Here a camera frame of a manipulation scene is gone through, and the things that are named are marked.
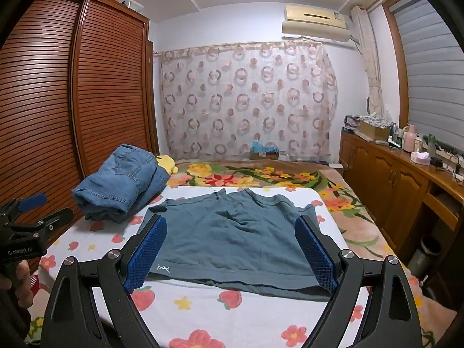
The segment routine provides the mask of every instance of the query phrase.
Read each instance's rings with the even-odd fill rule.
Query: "bed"
[[[213,191],[205,191],[204,187],[230,187],[229,191],[260,187],[256,190],[264,196],[281,193],[297,206],[315,205],[321,230],[330,234],[340,247],[346,245],[359,257],[382,260],[393,254],[342,176],[328,166],[276,160],[178,161],[177,166],[179,172],[171,176],[163,193],[149,205],[165,197],[192,197],[198,192]],[[80,261],[95,259],[111,248],[122,247],[136,233],[146,209],[125,225],[85,220],[76,223],[42,258],[41,288],[52,287],[65,257],[75,255]],[[418,308],[424,347],[432,347],[456,313],[424,297],[418,280],[406,268],[405,271]],[[323,302],[263,297],[176,280],[150,282],[147,279],[133,298],[144,320],[156,321],[149,322],[148,326],[160,345],[169,348],[298,347],[325,306]],[[100,316],[110,322],[98,292],[96,300]],[[367,290],[361,289],[341,347],[353,341],[366,300]],[[193,305],[199,303],[202,303],[201,309],[195,311]],[[31,336],[41,328],[40,312],[36,315]],[[234,337],[237,329],[239,339]]]

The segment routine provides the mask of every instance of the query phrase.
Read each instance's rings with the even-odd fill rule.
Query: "yellow air conditioner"
[[[348,41],[351,33],[342,14],[329,10],[287,5],[282,33]]]

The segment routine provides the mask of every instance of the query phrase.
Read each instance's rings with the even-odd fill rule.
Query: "wooden window frame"
[[[400,127],[406,127],[409,123],[409,87],[407,82],[407,70],[403,42],[400,29],[390,7],[401,0],[386,0],[382,6],[387,16],[388,26],[392,33],[393,46],[395,48],[396,66],[398,68],[398,84],[400,86]]]

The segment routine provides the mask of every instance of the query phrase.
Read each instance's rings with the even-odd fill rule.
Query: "white embroidered logo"
[[[157,268],[156,270],[159,270],[159,269],[165,269],[166,271],[168,271],[168,273],[170,273],[169,267],[165,267],[165,266],[160,266],[160,265],[158,265],[158,268]]]

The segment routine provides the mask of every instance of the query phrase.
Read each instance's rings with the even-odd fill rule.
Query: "white cloth with strawberry print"
[[[63,260],[68,256],[80,262],[98,259],[111,249],[120,249],[136,234],[150,205],[165,198],[189,198],[212,193],[221,187],[166,187],[161,196],[127,224],[82,219],[55,242],[39,267],[40,287],[51,289]],[[308,188],[252,188],[263,196],[284,195],[297,207],[312,203],[322,233],[341,248],[348,248],[335,221],[318,193]],[[237,188],[226,188],[228,193]],[[101,318],[111,323],[101,290],[94,290]],[[356,308],[340,347],[353,344],[358,332],[368,292],[361,288]],[[326,303],[300,301],[178,280],[153,281],[147,278],[132,298],[142,318],[161,347],[166,348],[285,348],[301,347],[316,325]]]

